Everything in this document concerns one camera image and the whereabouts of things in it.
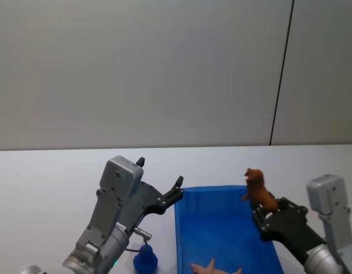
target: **silver cylinder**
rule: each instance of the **silver cylinder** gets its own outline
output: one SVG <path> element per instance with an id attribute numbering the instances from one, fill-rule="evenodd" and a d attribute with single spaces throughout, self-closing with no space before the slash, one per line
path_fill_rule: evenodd
<path id="1" fill-rule="evenodd" d="M 142 228 L 134 227 L 133 232 L 139 236 L 142 236 L 145 240 L 149 241 L 152 238 L 152 234 L 144 231 Z"/>
<path id="2" fill-rule="evenodd" d="M 41 273 L 41 269 L 37 265 L 31 265 L 25 268 L 25 270 L 21 272 L 21 274 L 39 274 L 39 273 Z"/>
<path id="3" fill-rule="evenodd" d="M 78 258 L 76 256 L 78 253 L 74 250 L 62 265 L 72 270 L 75 274 L 108 273 L 121 254 L 123 254 L 128 244 L 129 238 L 125 232 L 115 227 L 113 233 L 101 247 L 99 256 L 94 264 L 86 259 Z"/>
<path id="4" fill-rule="evenodd" d="M 309 252 L 310 256 L 304 264 L 307 274 L 342 274 L 343 270 L 336 263 L 327 245 L 319 245 Z"/>
<path id="5" fill-rule="evenodd" d="M 115 227 L 113 233 L 111 233 L 100 250 L 101 261 L 99 261 L 97 265 L 98 273 L 108 273 L 114 266 L 114 263 L 120 258 L 121 254 L 123 254 L 128 244 L 129 238 L 125 232 Z"/>
<path id="6" fill-rule="evenodd" d="M 31 265 L 26 268 L 21 274 L 74 274 L 68 268 L 60 267 L 55 269 L 48 269 L 47 271 L 41 270 L 37 265 Z"/>

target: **white wall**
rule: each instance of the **white wall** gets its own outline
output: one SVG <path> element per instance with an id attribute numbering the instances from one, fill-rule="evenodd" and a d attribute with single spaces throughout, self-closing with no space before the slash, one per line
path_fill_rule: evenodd
<path id="1" fill-rule="evenodd" d="M 273 144 L 352 143 L 352 0 L 296 0 Z"/>
<path id="2" fill-rule="evenodd" d="M 290 5 L 0 0 L 0 150 L 268 144 Z"/>

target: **pink toy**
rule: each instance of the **pink toy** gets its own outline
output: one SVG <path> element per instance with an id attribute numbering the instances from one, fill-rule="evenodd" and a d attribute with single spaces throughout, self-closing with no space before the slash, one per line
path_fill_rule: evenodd
<path id="1" fill-rule="evenodd" d="M 193 269 L 193 274 L 228 274 L 225 271 L 214 269 L 214 258 L 205 268 L 198 264 L 191 264 L 191 268 Z M 237 272 L 233 272 L 232 274 L 242 274 L 242 268 L 240 267 Z"/>

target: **gray robot arm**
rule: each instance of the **gray robot arm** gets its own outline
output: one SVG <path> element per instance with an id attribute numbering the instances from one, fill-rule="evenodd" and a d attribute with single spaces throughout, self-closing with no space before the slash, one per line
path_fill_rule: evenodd
<path id="1" fill-rule="evenodd" d="M 279 210 L 272 215 L 251 203 L 261 238 L 284 244 L 308 274 L 352 274 L 350 208 L 343 178 L 319 177 L 307 184 L 307 191 L 312 210 L 323 221 L 326 240 L 306 224 L 307 208 L 286 198 L 277 199 Z"/>
<path id="2" fill-rule="evenodd" d="M 183 177 L 163 195 L 141 181 L 143 165 L 144 158 L 137 163 L 121 156 L 109 160 L 96 191 L 98 200 L 91 220 L 63 268 L 43 272 L 31 266 L 22 274 L 107 274 L 126 250 L 133 233 L 141 235 L 146 243 L 151 235 L 138 228 L 139 223 L 150 213 L 165 213 L 182 198 Z"/>
<path id="3" fill-rule="evenodd" d="M 315 263 L 314 256 L 318 257 L 319 253 L 326 249 L 324 252 L 332 255 L 339 268 L 342 268 L 342 273 L 352 274 L 352 233 L 349 219 L 351 210 L 347 202 L 344 179 L 337 175 L 321 176 L 307 184 L 307 191 L 312 210 L 318 212 L 318 217 L 323 221 L 327 246 L 312 251 L 311 259 L 307 262 L 311 267 L 308 264 L 306 269 L 311 270 L 312 266 L 318 268 L 318 260 Z"/>

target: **blue object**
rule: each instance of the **blue object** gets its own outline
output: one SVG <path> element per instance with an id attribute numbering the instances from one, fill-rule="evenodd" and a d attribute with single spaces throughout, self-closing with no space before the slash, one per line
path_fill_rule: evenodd
<path id="1" fill-rule="evenodd" d="M 158 259 L 153 253 L 153 249 L 150 245 L 143 245 L 140 248 L 140 253 L 133 259 L 135 270 L 139 274 L 151 274 L 155 271 Z"/>
<path id="2" fill-rule="evenodd" d="M 233 273 L 283 274 L 272 242 L 265 243 L 252 219 L 245 186 L 184 188 L 175 204 L 177 272 L 192 274 L 191 263 Z"/>

